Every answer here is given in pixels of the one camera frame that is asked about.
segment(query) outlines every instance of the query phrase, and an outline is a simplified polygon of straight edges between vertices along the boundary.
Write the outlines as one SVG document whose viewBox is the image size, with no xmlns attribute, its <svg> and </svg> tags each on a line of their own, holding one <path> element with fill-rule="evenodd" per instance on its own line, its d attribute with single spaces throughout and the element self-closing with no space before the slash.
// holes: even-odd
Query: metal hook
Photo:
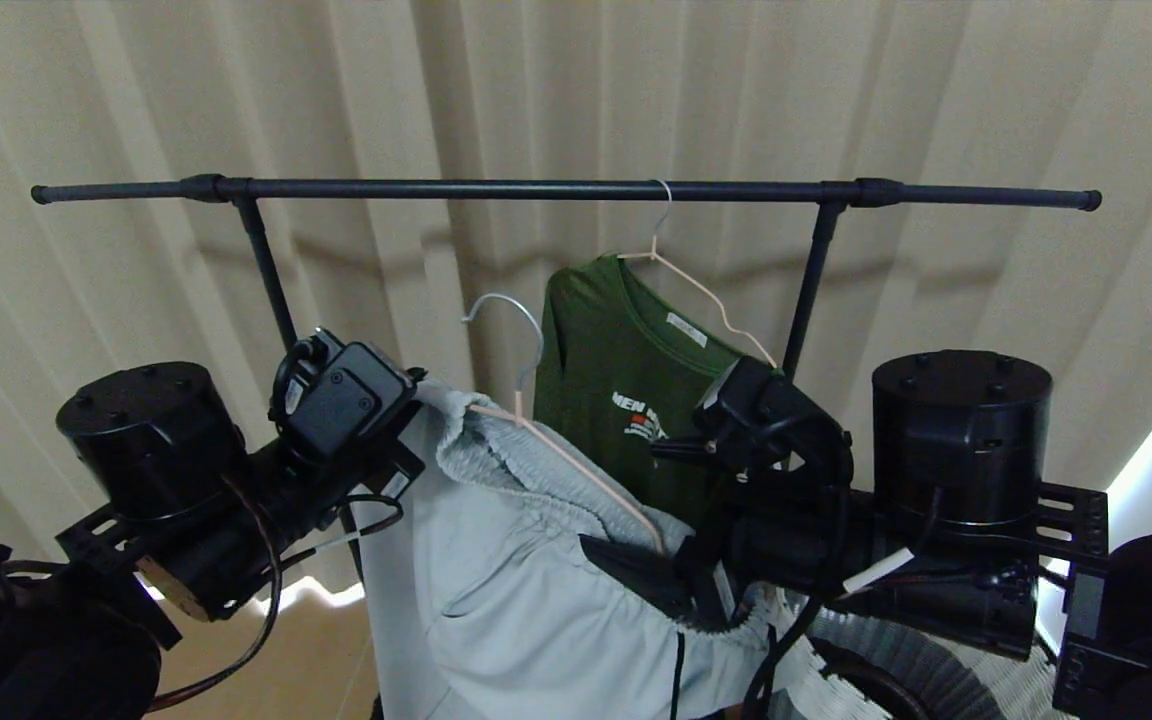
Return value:
<svg viewBox="0 0 1152 720">
<path fill-rule="evenodd" d="M 545 354 L 544 333 L 540 333 L 540 324 L 536 321 L 536 316 L 531 314 L 531 310 L 526 310 L 526 305 L 522 304 L 522 302 L 517 302 L 516 300 L 509 297 L 508 295 L 500 295 L 499 291 L 486 293 L 486 295 L 483 295 L 478 300 L 476 300 L 473 302 L 473 305 L 470 306 L 470 314 L 463 316 L 463 318 L 461 318 L 461 321 L 471 323 L 473 320 L 473 317 L 479 313 L 479 305 L 483 305 L 483 301 L 488 300 L 488 297 L 495 297 L 495 300 L 503 300 L 508 302 L 509 305 L 516 306 L 521 313 L 526 316 L 526 321 L 531 323 L 531 329 L 536 331 L 536 362 L 532 363 L 530 367 L 522 369 L 522 372 L 518 373 L 518 381 L 515 384 L 514 388 L 515 392 L 518 393 L 518 395 L 522 395 L 522 386 L 524 386 L 524 384 L 526 382 L 526 376 L 530 376 L 536 372 L 536 369 L 540 366 L 540 358 Z"/>
<path fill-rule="evenodd" d="M 660 228 L 664 227 L 664 222 L 669 219 L 669 210 L 673 210 L 673 190 L 669 188 L 669 183 L 664 182 L 662 179 L 653 179 L 653 181 L 664 184 L 664 195 L 667 197 L 668 205 L 664 206 L 664 214 L 657 220 L 655 227 L 652 228 L 652 251 L 655 251 L 655 241 L 660 234 Z"/>
</svg>

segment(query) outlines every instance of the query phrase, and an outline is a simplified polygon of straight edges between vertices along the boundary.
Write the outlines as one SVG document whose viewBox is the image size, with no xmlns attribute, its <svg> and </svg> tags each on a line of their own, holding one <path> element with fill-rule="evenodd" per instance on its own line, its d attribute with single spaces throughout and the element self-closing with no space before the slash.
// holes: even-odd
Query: green shirt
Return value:
<svg viewBox="0 0 1152 720">
<path fill-rule="evenodd" d="M 682 318 L 614 255 L 560 270 L 545 288 L 535 416 L 644 505 L 700 523 L 705 471 L 649 454 L 694 435 L 691 411 L 742 354 Z"/>
</svg>

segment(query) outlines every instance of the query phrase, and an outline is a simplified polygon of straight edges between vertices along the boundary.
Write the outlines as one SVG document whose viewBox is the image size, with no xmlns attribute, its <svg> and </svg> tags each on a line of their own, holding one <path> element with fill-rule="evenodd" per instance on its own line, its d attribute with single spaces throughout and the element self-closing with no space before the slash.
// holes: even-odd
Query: pink clothes hanger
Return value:
<svg viewBox="0 0 1152 720">
<path fill-rule="evenodd" d="M 719 300 L 718 296 L 714 295 L 714 293 L 708 290 L 708 287 L 705 287 L 704 285 L 700 283 L 700 281 L 698 281 L 698 279 L 687 274 L 682 268 L 679 268 L 677 265 L 664 259 L 664 256 L 657 252 L 658 238 L 660 236 L 660 228 L 664 227 L 664 222 L 666 222 L 666 219 L 669 217 L 669 210 L 673 210 L 673 191 L 669 188 L 669 183 L 664 182 L 662 179 L 658 179 L 655 182 L 664 184 L 664 191 L 666 192 L 666 196 L 668 196 L 669 204 L 666 205 L 666 209 L 664 209 L 664 215 L 660 215 L 660 219 L 657 220 L 655 228 L 653 228 L 652 230 L 652 250 L 647 252 L 622 252 L 621 255 L 617 255 L 617 258 L 620 258 L 621 260 L 634 260 L 637 258 L 646 258 L 652 260 L 653 263 L 662 264 L 664 266 L 666 266 L 666 268 L 673 270 L 673 272 L 675 272 L 679 276 L 685 279 L 687 282 L 694 285 L 696 288 L 698 288 L 698 290 L 704 291 L 710 300 L 714 301 L 714 304 L 718 305 L 718 313 L 722 316 L 723 327 L 727 328 L 728 332 L 736 333 L 740 336 L 749 338 L 749 341 L 755 343 L 755 347 L 758 348 L 758 351 L 763 355 L 763 357 L 765 357 L 765 359 L 767 359 L 767 363 L 771 366 L 776 367 L 778 366 L 776 359 L 772 357 L 772 355 L 767 351 L 767 348 L 763 347 L 763 342 L 758 342 L 758 338 L 751 336 L 751 334 L 748 332 L 733 328 L 732 320 L 727 319 L 727 306 L 723 305 L 723 302 Z"/>
<path fill-rule="evenodd" d="M 535 434 L 536 437 L 540 438 L 540 442 L 547 445 L 551 450 L 558 454 L 559 457 L 566 460 L 568 465 L 571 465 L 573 468 L 579 470 L 582 475 L 585 475 L 585 477 L 589 478 L 596 486 L 601 488 L 602 492 L 607 493 L 607 495 L 611 497 L 612 500 L 616 501 L 617 505 L 623 507 L 623 509 L 626 509 L 628 514 L 632 515 L 635 520 L 639 521 L 639 523 L 642 523 L 643 526 L 646 528 L 646 530 L 652 535 L 652 543 L 655 546 L 655 551 L 659 553 L 664 553 L 664 538 L 660 537 L 660 530 L 657 529 L 655 523 L 653 523 L 652 520 L 649 520 L 649 516 L 644 515 L 641 509 L 637 509 L 637 507 L 635 507 L 632 502 L 626 500 L 624 497 L 621 497 L 621 493 L 614 491 L 614 488 L 609 486 L 607 482 L 604 482 L 602 478 L 599 478 L 598 475 L 593 473 L 593 471 L 586 468 L 584 462 L 576 460 L 576 457 L 573 456 L 570 452 L 564 450 L 562 446 L 559 446 L 558 442 L 553 441 L 553 438 L 550 438 L 547 434 L 540 432 L 540 429 L 538 429 L 535 424 L 532 424 L 530 419 L 526 419 L 525 416 L 522 415 L 522 387 L 524 387 L 524 384 L 526 382 L 526 376 L 533 373 L 536 369 L 540 365 L 540 358 L 545 351 L 545 336 L 544 333 L 540 333 L 540 324 L 536 321 L 536 316 L 531 314 L 530 310 L 526 310 L 526 305 L 522 304 L 522 302 L 517 302 L 516 300 L 509 297 L 508 295 L 502 295 L 502 293 L 499 291 L 486 293 L 486 295 L 480 296 L 478 300 L 476 300 L 473 302 L 473 305 L 470 306 L 470 314 L 463 316 L 463 318 L 461 318 L 461 321 L 470 323 L 471 320 L 473 320 L 475 316 L 479 313 L 479 305 L 483 305 L 483 302 L 485 300 L 490 300 L 490 297 L 494 297 L 494 300 L 503 300 L 508 302 L 508 304 L 516 306 L 518 311 L 521 311 L 521 313 L 523 313 L 526 317 L 526 321 L 531 323 L 531 328 L 536 331 L 536 359 L 532 361 L 532 364 L 530 366 L 522 369 L 522 372 L 518 373 L 518 379 L 515 382 L 515 386 L 513 386 L 513 414 L 508 414 L 508 411 L 505 410 L 498 410 L 494 407 L 485 407 L 485 406 L 470 404 L 467 409 L 470 410 L 471 414 L 487 415 L 492 416 L 492 418 L 510 420 L 513 424 L 518 425 L 518 427 L 526 429 L 531 434 Z"/>
</svg>

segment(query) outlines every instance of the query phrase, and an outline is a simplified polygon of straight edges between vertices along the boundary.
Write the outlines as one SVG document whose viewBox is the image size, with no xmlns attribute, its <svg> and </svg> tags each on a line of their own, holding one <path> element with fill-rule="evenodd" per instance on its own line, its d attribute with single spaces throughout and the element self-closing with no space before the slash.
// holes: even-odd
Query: floor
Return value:
<svg viewBox="0 0 1152 720">
<path fill-rule="evenodd" d="M 161 689 L 220 670 L 247 651 L 264 621 L 255 605 L 211 624 L 165 607 L 184 638 L 164 653 Z M 377 687 L 366 601 L 332 607 L 314 593 L 302 593 L 279 612 L 270 642 L 247 667 L 179 707 L 156 712 L 154 718 L 366 720 Z"/>
</svg>

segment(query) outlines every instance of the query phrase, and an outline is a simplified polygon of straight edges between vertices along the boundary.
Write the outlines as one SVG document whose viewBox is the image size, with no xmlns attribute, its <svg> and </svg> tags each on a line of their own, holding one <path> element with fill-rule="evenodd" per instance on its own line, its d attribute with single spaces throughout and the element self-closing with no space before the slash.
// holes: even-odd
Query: beige curtain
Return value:
<svg viewBox="0 0 1152 720">
<path fill-rule="evenodd" d="M 1152 427 L 1152 3 L 0 3 L 0 541 L 104 501 L 52 425 L 147 361 L 206 364 L 268 441 L 282 357 L 233 209 L 36 206 L 35 183 L 259 177 L 748 179 L 1096 187 L 1070 210 L 850 210 L 799 384 L 858 437 L 890 356 L 986 347 L 1058 379 L 1048 478 L 1105 487 Z M 302 332 L 507 397 L 503 310 L 643 249 L 655 204 L 266 200 Z M 810 206 L 679 206 L 664 251 L 783 347 Z M 714 328 L 703 297 L 660 291 Z M 310 568 L 348 582 L 347 553 Z"/>
</svg>

